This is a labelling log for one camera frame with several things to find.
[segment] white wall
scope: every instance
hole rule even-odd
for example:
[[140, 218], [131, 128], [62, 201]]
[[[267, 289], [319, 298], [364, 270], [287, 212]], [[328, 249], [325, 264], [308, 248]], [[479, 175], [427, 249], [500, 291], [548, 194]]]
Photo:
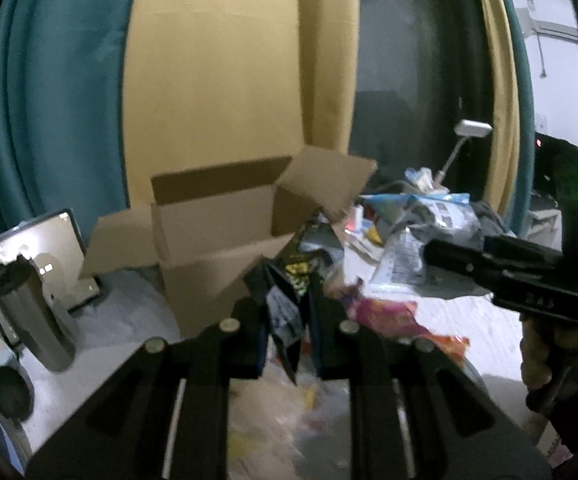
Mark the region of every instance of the white wall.
[[[577, 27], [570, 0], [533, 0], [531, 16], [562, 25]], [[515, 7], [527, 7], [527, 0], [514, 0]], [[578, 146], [578, 44], [540, 37], [547, 77], [540, 78], [542, 64], [538, 39], [531, 36], [526, 46], [531, 65], [531, 81], [536, 111], [546, 118], [545, 133]]]

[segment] teal curtain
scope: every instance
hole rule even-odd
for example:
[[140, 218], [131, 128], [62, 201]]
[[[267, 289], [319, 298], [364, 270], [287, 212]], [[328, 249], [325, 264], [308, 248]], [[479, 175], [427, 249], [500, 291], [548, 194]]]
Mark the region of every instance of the teal curtain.
[[515, 192], [507, 211], [509, 228], [522, 236], [524, 219], [529, 211], [533, 191], [533, 167], [535, 162], [535, 120], [531, 70], [522, 27], [515, 13], [513, 0], [504, 0], [504, 8], [509, 19], [511, 38], [514, 46], [515, 72], [518, 79], [520, 101], [520, 157]]
[[127, 207], [121, 86], [132, 0], [0, 0], [0, 233]]

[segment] black device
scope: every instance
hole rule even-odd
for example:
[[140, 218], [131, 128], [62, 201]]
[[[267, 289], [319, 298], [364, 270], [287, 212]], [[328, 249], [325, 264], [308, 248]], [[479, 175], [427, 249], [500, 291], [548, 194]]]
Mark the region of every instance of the black device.
[[552, 381], [530, 392], [527, 406], [548, 415], [571, 368], [553, 345], [554, 324], [578, 324], [578, 147], [542, 138], [536, 178], [562, 212], [562, 252], [511, 237], [487, 237], [483, 251], [434, 240], [424, 248], [431, 266], [471, 276], [494, 293], [497, 306], [536, 317], [536, 329], [551, 346]]
[[[306, 306], [317, 374], [350, 381], [353, 480], [410, 477], [394, 380], [404, 393], [415, 478], [551, 478], [528, 437], [431, 341], [385, 341], [348, 320], [315, 274]], [[186, 378], [169, 478], [224, 480], [229, 379], [261, 375], [268, 318], [264, 304], [245, 298], [197, 338], [147, 341], [38, 450], [26, 478], [160, 478]]]
[[[80, 279], [85, 249], [70, 209], [39, 216], [0, 234], [0, 264], [14, 261], [18, 254], [32, 259], [42, 282], [67, 310], [100, 294], [95, 278]], [[11, 346], [20, 342], [1, 309], [0, 333]]]

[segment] screw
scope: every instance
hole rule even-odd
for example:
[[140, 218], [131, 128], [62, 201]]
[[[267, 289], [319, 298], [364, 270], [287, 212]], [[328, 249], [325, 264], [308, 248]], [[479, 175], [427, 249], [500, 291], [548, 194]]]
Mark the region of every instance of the screw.
[[166, 341], [161, 337], [152, 337], [144, 343], [144, 349], [150, 354], [159, 354], [166, 348]]
[[220, 322], [220, 330], [226, 333], [233, 333], [240, 330], [240, 322], [234, 317], [226, 317]]
[[425, 354], [430, 354], [434, 351], [435, 348], [434, 342], [425, 337], [417, 338], [414, 345], [416, 346], [417, 350], [424, 352]]
[[360, 332], [360, 325], [352, 319], [345, 319], [340, 322], [340, 332], [347, 335], [354, 335]]

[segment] plastic bag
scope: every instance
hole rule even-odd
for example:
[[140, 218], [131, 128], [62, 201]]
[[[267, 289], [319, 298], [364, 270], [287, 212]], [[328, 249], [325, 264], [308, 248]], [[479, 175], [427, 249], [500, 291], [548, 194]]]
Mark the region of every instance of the plastic bag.
[[319, 213], [305, 222], [273, 263], [301, 298], [309, 287], [310, 273], [327, 280], [342, 267], [344, 247], [326, 217]]
[[411, 200], [416, 199], [426, 199], [426, 200], [439, 200], [442, 202], [449, 202], [454, 204], [469, 205], [470, 195], [469, 193], [445, 193], [437, 194], [433, 196], [421, 196], [408, 193], [399, 194], [378, 194], [378, 195], [362, 195], [361, 197], [364, 203], [370, 206], [371, 210], [375, 212], [379, 218], [383, 219], [389, 224], [395, 223], [402, 212], [409, 208]]
[[428, 279], [422, 258], [430, 240], [479, 250], [484, 243], [480, 222], [469, 203], [408, 196], [396, 220], [386, 225], [380, 219], [376, 225], [380, 235], [388, 238], [370, 281], [374, 288], [389, 292], [413, 293], [416, 287], [435, 285]]
[[257, 381], [232, 381], [230, 480], [351, 478], [348, 381], [321, 381], [303, 346], [297, 386], [271, 351]]
[[436, 335], [416, 321], [418, 304], [415, 301], [365, 298], [362, 295], [363, 285], [362, 280], [358, 280], [355, 285], [325, 292], [330, 298], [342, 302], [349, 318], [355, 319], [378, 334], [399, 340], [425, 337], [433, 341], [458, 366], [464, 364], [464, 358], [470, 346], [469, 338], [457, 335]]

